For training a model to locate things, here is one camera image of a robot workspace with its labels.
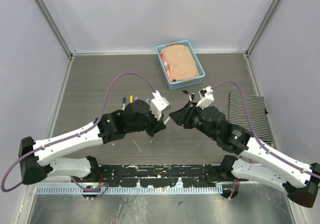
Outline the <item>white marker with blue end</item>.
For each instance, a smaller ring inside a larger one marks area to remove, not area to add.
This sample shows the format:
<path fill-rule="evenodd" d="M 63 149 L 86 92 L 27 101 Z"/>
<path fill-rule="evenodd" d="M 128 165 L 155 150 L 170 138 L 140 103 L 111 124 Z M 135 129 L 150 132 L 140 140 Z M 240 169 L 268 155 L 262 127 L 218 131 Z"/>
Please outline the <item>white marker with blue end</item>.
<path fill-rule="evenodd" d="M 122 110 L 125 110 L 125 107 L 127 105 L 126 102 L 127 102 L 127 99 L 126 99 L 126 97 L 124 97 L 123 100 L 122 100 L 122 107 L 123 107 Z"/>

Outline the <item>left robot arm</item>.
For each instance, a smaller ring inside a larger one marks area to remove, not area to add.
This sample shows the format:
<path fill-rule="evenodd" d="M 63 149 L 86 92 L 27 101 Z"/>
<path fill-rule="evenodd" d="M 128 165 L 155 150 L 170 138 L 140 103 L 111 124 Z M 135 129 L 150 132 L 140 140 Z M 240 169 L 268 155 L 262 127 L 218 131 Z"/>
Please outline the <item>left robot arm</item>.
<path fill-rule="evenodd" d="M 52 176 L 74 176 L 95 182 L 100 169 L 94 157 L 65 158 L 83 148 L 122 140 L 127 134 L 145 131 L 153 137 L 166 128 L 163 112 L 169 108 L 166 100 L 152 99 L 150 103 L 135 100 L 123 110 L 102 115 L 86 126 L 50 139 L 25 137 L 20 142 L 18 156 L 22 183 L 36 184 Z"/>

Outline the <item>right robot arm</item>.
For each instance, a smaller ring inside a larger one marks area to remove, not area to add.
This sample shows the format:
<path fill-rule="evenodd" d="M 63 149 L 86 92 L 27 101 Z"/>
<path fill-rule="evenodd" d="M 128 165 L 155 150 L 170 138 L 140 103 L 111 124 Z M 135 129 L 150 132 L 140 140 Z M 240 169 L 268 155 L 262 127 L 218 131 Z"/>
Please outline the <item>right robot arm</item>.
<path fill-rule="evenodd" d="M 319 189 L 318 163 L 295 160 L 268 146 L 243 127 L 231 124 L 216 107 L 201 108 L 189 101 L 169 114 L 185 129 L 197 129 L 229 154 L 220 165 L 225 181 L 248 179 L 277 189 L 296 204 L 312 208 Z"/>

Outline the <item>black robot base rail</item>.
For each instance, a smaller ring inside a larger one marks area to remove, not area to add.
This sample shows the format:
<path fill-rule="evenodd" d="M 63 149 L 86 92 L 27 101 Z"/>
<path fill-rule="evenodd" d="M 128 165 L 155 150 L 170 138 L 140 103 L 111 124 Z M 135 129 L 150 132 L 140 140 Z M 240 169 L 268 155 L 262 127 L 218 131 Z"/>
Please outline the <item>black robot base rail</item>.
<path fill-rule="evenodd" d="M 76 177 L 79 183 L 107 183 L 110 187 L 154 188 L 174 187 L 182 181 L 184 188 L 214 187 L 217 182 L 234 181 L 231 167 L 212 164 L 172 165 L 102 165 L 86 177 Z"/>

